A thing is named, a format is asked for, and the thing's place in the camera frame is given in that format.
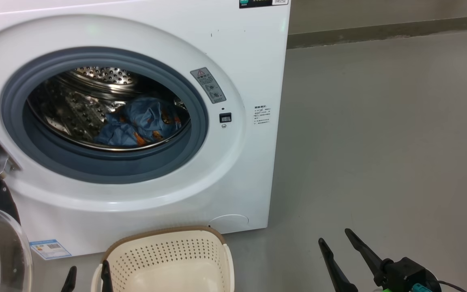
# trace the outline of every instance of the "blue and white sticker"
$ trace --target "blue and white sticker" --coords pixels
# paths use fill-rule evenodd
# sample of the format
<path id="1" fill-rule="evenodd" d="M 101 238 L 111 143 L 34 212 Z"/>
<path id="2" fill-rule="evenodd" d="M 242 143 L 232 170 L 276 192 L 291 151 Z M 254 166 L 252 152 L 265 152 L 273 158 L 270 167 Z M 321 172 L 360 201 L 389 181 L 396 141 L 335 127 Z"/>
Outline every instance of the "blue and white sticker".
<path id="1" fill-rule="evenodd" d="M 30 242 L 30 248 L 45 260 L 72 256 L 57 240 Z"/>

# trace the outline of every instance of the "plastic basket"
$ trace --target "plastic basket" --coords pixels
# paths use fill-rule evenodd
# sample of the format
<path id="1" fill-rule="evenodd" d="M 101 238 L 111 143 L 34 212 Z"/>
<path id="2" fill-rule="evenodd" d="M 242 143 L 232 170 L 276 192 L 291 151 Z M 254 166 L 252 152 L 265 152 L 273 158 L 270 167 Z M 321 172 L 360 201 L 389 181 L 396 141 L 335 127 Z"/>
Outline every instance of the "plastic basket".
<path id="1" fill-rule="evenodd" d="M 230 249 L 208 227 L 164 229 L 113 244 L 109 263 L 113 292 L 234 292 Z M 102 288 L 102 264 L 93 275 L 92 292 Z"/>

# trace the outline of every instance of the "wall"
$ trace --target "wall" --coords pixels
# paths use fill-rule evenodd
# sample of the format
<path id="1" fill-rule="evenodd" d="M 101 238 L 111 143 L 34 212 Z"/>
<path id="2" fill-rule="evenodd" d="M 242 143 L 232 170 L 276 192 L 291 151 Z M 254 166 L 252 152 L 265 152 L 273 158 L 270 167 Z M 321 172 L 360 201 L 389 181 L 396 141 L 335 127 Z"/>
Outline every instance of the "wall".
<path id="1" fill-rule="evenodd" d="M 291 0 L 289 34 L 467 17 L 467 0 Z"/>

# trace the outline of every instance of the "front-loading washing machine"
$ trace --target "front-loading washing machine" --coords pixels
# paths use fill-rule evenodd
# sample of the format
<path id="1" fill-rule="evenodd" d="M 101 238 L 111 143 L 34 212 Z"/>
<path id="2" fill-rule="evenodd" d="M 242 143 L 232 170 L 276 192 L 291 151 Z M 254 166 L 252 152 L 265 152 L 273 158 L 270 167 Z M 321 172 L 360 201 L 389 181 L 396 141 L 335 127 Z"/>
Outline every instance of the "front-loading washing machine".
<path id="1" fill-rule="evenodd" d="M 0 205 L 32 249 L 266 227 L 288 22 L 288 0 L 0 0 Z"/>

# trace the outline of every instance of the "laundry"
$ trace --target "laundry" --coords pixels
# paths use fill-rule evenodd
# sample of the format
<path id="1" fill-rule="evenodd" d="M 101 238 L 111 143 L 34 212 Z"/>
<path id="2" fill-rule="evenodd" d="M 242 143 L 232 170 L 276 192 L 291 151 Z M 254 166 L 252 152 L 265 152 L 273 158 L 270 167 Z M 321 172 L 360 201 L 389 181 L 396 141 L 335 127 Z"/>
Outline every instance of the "laundry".
<path id="1" fill-rule="evenodd" d="M 106 114 L 106 120 L 94 142 L 109 146 L 146 146 L 170 137 L 182 127 L 176 106 L 147 96 Z"/>

